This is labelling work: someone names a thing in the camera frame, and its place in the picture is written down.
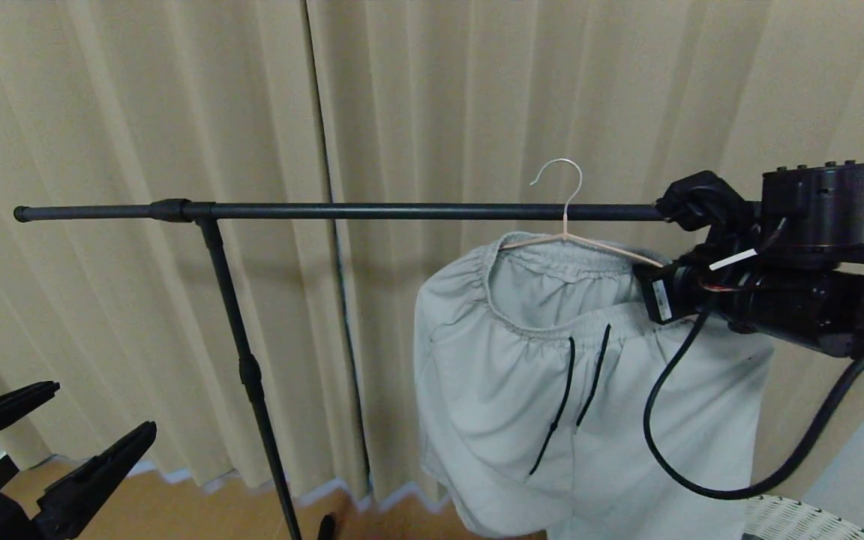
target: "beige curtain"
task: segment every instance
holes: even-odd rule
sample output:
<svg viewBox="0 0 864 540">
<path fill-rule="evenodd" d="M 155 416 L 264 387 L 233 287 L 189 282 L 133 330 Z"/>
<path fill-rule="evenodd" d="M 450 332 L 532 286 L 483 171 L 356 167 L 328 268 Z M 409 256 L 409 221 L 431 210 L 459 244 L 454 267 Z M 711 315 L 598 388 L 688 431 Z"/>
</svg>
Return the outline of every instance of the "beige curtain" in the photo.
<svg viewBox="0 0 864 540">
<path fill-rule="evenodd" d="M 269 477 L 198 230 L 19 225 L 13 206 L 556 202 L 572 172 L 528 182 L 562 156 L 585 171 L 582 203 L 649 202 L 703 168 L 757 198 L 772 167 L 864 161 L 864 2 L 0 3 L 0 392 L 63 384 L 1 442 L 25 466 L 84 458 L 154 419 L 161 469 Z M 292 487 L 340 476 L 361 494 L 369 467 L 379 498 L 434 494 L 416 290 L 506 230 L 556 226 L 223 223 Z M 574 227 L 673 257 L 695 242 Z M 781 346 L 758 476 L 842 365 Z M 864 377 L 781 492 L 805 492 L 863 418 Z"/>
</svg>

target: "black metal rod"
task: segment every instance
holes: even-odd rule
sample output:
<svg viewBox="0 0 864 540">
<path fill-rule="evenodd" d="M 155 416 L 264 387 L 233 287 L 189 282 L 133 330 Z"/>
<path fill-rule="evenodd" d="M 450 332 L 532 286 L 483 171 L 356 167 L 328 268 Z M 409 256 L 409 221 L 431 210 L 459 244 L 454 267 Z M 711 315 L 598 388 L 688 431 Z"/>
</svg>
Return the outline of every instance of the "black metal rod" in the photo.
<svg viewBox="0 0 864 540">
<path fill-rule="evenodd" d="M 558 221 L 562 205 L 449 204 L 448 202 L 190 202 L 151 205 L 17 206 L 18 221 L 57 219 L 429 219 Z M 572 221 L 662 221 L 651 205 L 570 205 Z"/>
<path fill-rule="evenodd" d="M 219 224 L 215 219 L 199 219 L 196 220 L 196 225 L 202 229 L 205 246 L 212 258 L 212 268 L 215 270 L 216 281 L 219 281 L 222 302 L 226 305 L 226 315 L 229 316 L 232 338 L 239 355 L 239 377 L 243 386 L 246 387 L 246 393 L 249 394 L 249 401 L 253 406 L 255 423 L 258 424 L 258 431 L 262 437 L 265 458 L 268 461 L 268 467 L 271 468 L 271 477 L 275 482 L 275 491 L 278 492 L 278 502 L 282 505 L 285 524 L 289 527 L 289 536 L 292 537 L 292 540 L 302 540 L 302 531 L 299 530 L 299 520 L 296 518 L 296 510 L 292 505 L 289 485 L 285 481 L 285 469 L 282 467 L 282 458 L 278 454 L 278 444 L 275 444 L 272 420 L 269 418 L 269 410 L 265 403 L 262 371 L 255 356 L 251 353 L 249 336 L 246 335 L 246 327 L 242 322 L 242 311 L 239 310 L 236 284 L 233 283 L 233 275 L 229 270 L 229 260 L 226 259 L 222 232 L 219 230 Z"/>
</svg>

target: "light gray shorts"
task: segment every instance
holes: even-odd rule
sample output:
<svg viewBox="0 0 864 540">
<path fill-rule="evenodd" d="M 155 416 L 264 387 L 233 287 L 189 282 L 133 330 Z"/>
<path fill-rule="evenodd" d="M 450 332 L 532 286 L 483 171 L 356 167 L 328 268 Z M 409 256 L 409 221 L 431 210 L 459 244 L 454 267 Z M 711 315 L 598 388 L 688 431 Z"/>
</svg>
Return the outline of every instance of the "light gray shorts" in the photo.
<svg viewBox="0 0 864 540">
<path fill-rule="evenodd" d="M 630 259 L 559 241 L 498 249 L 531 237 L 471 250 L 418 292 L 426 472 L 480 536 L 740 538 L 746 502 L 679 486 L 642 434 L 649 391 L 692 322 L 649 320 Z M 687 479 L 749 484 L 771 355 L 768 338 L 710 318 L 663 385 L 652 433 Z"/>
</svg>

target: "brown floor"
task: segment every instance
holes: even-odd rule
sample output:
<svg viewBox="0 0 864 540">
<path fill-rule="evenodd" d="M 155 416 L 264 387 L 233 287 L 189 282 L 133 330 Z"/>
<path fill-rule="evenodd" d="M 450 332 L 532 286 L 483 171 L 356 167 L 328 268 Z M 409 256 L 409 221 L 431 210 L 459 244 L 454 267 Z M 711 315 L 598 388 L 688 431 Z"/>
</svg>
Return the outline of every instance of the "brown floor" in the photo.
<svg viewBox="0 0 864 540">
<path fill-rule="evenodd" d="M 70 470 L 64 463 L 46 463 L 20 472 L 2 491 L 17 500 L 28 515 L 35 515 L 38 513 L 35 499 L 47 485 Z M 340 540 L 478 538 L 463 527 L 452 505 L 441 514 L 432 514 L 421 500 L 411 496 L 383 514 L 375 506 L 360 514 L 345 492 L 336 491 L 295 511 L 302 538 L 306 540 L 315 539 L 322 516 L 329 512 L 339 520 Z M 236 478 L 215 493 L 206 494 L 192 481 L 170 484 L 157 472 L 145 472 L 126 478 L 79 538 L 287 540 L 288 537 L 274 491 L 256 495 Z M 545 534 L 524 538 L 545 539 Z"/>
</svg>

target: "metal hook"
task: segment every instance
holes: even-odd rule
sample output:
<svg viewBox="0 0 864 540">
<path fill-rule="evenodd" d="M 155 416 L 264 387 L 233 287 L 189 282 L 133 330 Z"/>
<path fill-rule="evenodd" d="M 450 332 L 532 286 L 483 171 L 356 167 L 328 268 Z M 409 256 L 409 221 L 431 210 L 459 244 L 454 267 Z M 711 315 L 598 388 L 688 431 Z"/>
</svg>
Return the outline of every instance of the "metal hook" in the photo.
<svg viewBox="0 0 864 540">
<path fill-rule="evenodd" d="M 575 198 L 576 195 L 579 194 L 579 191 L 582 189 L 582 167 L 579 167 L 578 163 L 575 163 L 573 160 L 569 160 L 568 157 L 556 157 L 555 160 L 548 161 L 545 165 L 542 165 L 541 169 L 538 169 L 538 174 L 535 175 L 535 180 L 532 180 L 529 185 L 538 184 L 539 179 L 542 177 L 542 173 L 545 172 L 545 167 L 549 167 L 551 164 L 556 164 L 562 161 L 562 163 L 570 164 L 575 167 L 575 170 L 579 171 L 579 185 L 575 188 L 575 191 L 572 192 L 572 195 L 565 201 L 565 208 L 562 208 L 562 234 L 569 234 L 569 204 L 572 204 L 572 199 Z"/>
</svg>

